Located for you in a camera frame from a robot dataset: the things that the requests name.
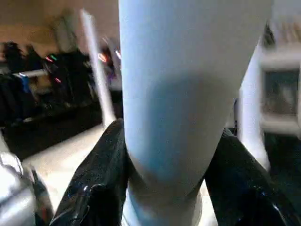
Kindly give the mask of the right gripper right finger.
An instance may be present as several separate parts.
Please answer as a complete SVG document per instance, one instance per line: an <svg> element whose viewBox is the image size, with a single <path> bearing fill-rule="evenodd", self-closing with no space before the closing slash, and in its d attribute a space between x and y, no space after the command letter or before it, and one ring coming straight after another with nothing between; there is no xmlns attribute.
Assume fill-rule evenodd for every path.
<svg viewBox="0 0 301 226"><path fill-rule="evenodd" d="M267 171L224 129L205 173L220 226L299 226L301 217Z"/></svg>

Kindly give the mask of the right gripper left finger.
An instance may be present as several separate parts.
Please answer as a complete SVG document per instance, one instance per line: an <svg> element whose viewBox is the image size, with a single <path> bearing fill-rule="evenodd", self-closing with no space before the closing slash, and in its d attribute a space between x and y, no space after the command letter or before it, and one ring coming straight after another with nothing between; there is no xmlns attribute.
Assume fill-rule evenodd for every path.
<svg viewBox="0 0 301 226"><path fill-rule="evenodd" d="M124 123L117 119L77 167L50 225L121 225L128 165Z"/></svg>

